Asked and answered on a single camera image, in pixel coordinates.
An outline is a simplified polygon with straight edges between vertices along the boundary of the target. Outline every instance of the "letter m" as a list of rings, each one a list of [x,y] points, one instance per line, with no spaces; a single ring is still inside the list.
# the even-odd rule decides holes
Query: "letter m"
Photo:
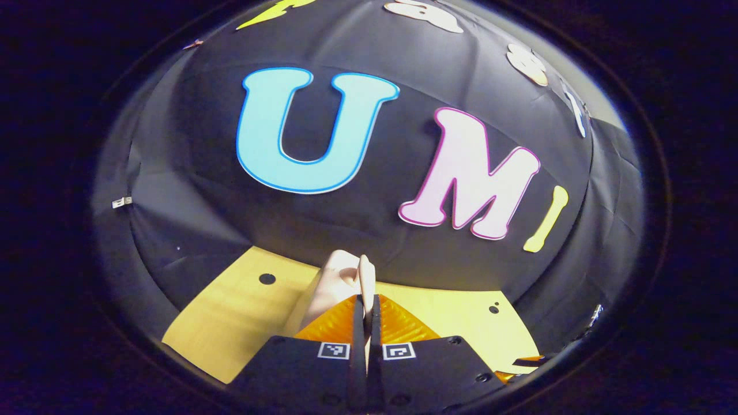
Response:
[[[433,164],[415,200],[400,205],[402,220],[420,226],[438,226],[446,220],[443,203],[453,188],[452,226],[461,229],[489,205],[472,224],[472,233],[484,239],[502,239],[523,198],[528,183],[540,169],[535,154],[517,147],[490,172],[484,124],[453,108],[439,108],[435,121],[443,130]]]

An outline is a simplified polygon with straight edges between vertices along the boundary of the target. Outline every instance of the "sticker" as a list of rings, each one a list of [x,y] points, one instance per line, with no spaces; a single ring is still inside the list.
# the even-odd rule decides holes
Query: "sticker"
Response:
[[[413,0],[395,0],[394,3],[386,3],[384,8],[400,16],[425,20],[433,26],[440,27],[449,32],[463,33],[463,30],[456,21],[456,17],[445,10],[429,4]]]
[[[415,359],[412,343],[383,344],[385,360]]]
[[[564,95],[566,95],[566,98],[571,102],[571,110],[574,112],[574,117],[576,117],[576,126],[579,128],[579,133],[582,137],[586,137],[587,132],[584,130],[584,123],[582,122],[582,110],[579,109],[579,105],[576,103],[576,98],[566,89],[563,79],[561,79],[561,87],[564,89]]]
[[[382,103],[396,99],[400,88],[388,80],[342,73],[332,85],[343,98],[328,150],[317,160],[296,160],[285,154],[282,130],[295,91],[313,75],[300,68],[270,68],[244,79],[247,90],[236,136],[236,154],[246,172],[281,191],[317,194],[350,182],[361,168]]]
[[[236,27],[236,30],[241,30],[245,27],[251,26],[253,24],[261,23],[262,21],[272,20],[273,18],[277,18],[280,16],[284,16],[287,13],[287,7],[301,7],[306,4],[310,4],[315,0],[282,0],[278,1],[277,4],[274,6],[271,6],[269,9],[265,10],[263,13],[261,13],[259,16],[254,17],[253,19],[247,21],[246,23],[242,24],[239,27]]]
[[[442,129],[441,142],[425,182],[414,200],[400,205],[400,218],[408,223],[434,227],[446,220],[443,203],[453,189],[454,229],[466,226],[485,206],[487,213],[472,224],[472,233],[497,240],[507,235],[508,224],[528,184],[540,169],[535,154],[514,148],[492,171],[484,124],[458,109],[435,112]]]
[[[509,44],[508,50],[508,61],[515,69],[540,86],[548,85],[546,67],[540,59],[520,45]]]
[[[553,225],[556,223],[556,220],[559,218],[559,214],[561,213],[561,210],[566,206],[567,203],[569,203],[569,193],[566,192],[566,189],[564,189],[561,186],[556,186],[553,188],[553,201],[551,202],[551,207],[548,208],[548,212],[546,213],[546,216],[543,218],[543,222],[541,222],[541,225],[538,227],[538,230],[528,238],[527,241],[525,241],[525,245],[523,245],[523,249],[528,252],[536,253],[543,248],[543,244],[546,241],[546,236],[551,232],[551,229],[553,229]]]
[[[318,350],[320,359],[341,359],[348,360],[351,344],[348,343],[321,343]]]

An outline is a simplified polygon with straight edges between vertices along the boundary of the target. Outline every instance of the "letter u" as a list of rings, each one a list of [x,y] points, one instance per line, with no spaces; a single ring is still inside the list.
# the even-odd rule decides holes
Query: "letter u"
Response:
[[[387,80],[342,73],[331,85],[342,94],[328,150],[317,160],[296,160],[282,149],[282,131],[295,91],[313,75],[300,68],[269,68],[244,79],[246,100],[236,135],[244,170],[260,183],[291,193],[326,193],[350,182],[361,167],[382,103],[399,96]]]

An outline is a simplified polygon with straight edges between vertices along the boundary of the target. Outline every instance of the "screw hole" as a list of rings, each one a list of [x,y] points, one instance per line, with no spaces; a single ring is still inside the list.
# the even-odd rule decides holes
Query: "screw hole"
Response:
[[[259,282],[264,285],[272,285],[277,280],[272,274],[261,274],[259,275]]]
[[[490,375],[489,373],[482,373],[479,376],[477,376],[477,378],[475,380],[477,382],[487,382],[491,378],[492,378],[492,375]]]

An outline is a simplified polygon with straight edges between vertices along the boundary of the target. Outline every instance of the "black fabric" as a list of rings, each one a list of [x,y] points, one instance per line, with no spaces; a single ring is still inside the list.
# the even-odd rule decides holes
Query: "black fabric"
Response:
[[[134,134],[142,157],[137,181],[171,169],[211,180],[201,197],[222,209],[223,221],[251,243],[298,261],[319,266],[332,250],[345,249],[372,258],[380,281],[502,289],[515,299],[567,237],[584,195],[590,140],[578,136],[570,108],[551,91],[555,71],[550,71],[552,87],[540,88],[512,68],[505,57],[511,38],[463,19],[467,31],[451,36],[427,22],[388,13],[382,4],[316,2],[234,32],[253,14],[246,13],[205,37],[200,47],[182,52],[149,97]],[[298,66],[314,74],[312,84],[294,96],[283,133],[285,151],[301,160],[317,158],[328,147],[340,102],[333,76],[365,72],[400,86],[399,99],[379,112],[365,161],[345,187],[312,196],[284,193],[257,183],[238,163],[235,132],[246,97],[241,82],[272,66]],[[502,241],[479,239],[468,227],[453,230],[450,221],[428,229],[397,216],[430,166],[440,139],[432,116],[442,106],[485,121],[493,166],[519,145],[541,159],[542,170]],[[544,250],[525,253],[521,247],[545,215],[557,184],[567,188],[570,204]],[[223,192],[228,193],[223,200],[214,188],[232,193]],[[155,246],[144,249],[161,260]]]
[[[575,338],[597,304],[607,312],[643,238],[646,194],[631,141],[604,121],[593,119],[592,127],[592,173],[572,236],[551,268],[514,303],[543,353]]]
[[[439,4],[464,29],[452,34],[383,4],[316,1],[235,31],[262,9],[251,10],[200,37],[201,46],[172,50],[110,130],[94,211],[133,197],[116,213],[130,220],[146,266],[142,278],[175,309],[252,245],[314,266],[344,249],[367,254],[379,281],[501,289],[537,343],[547,339],[545,349],[561,343],[596,304],[613,299],[639,241],[641,178],[630,138],[603,123],[596,131],[586,120],[581,138],[559,74],[547,67],[550,85],[533,84],[505,56],[508,44],[521,43],[493,25]],[[399,86],[399,98],[382,105],[362,167],[346,186],[320,195],[276,191],[239,164],[242,81],[275,66],[314,75],[295,94],[283,132],[285,152],[300,160],[318,158],[330,142],[340,103],[333,76],[363,72]],[[442,106],[485,123],[492,167],[517,146],[540,159],[500,241],[473,236],[468,225],[453,230],[450,217],[432,228],[398,217],[435,154],[441,130],[433,114]],[[555,185],[567,190],[569,203],[543,249],[527,253],[522,247]],[[452,212],[450,198],[444,210]],[[600,258],[607,262],[590,271]]]

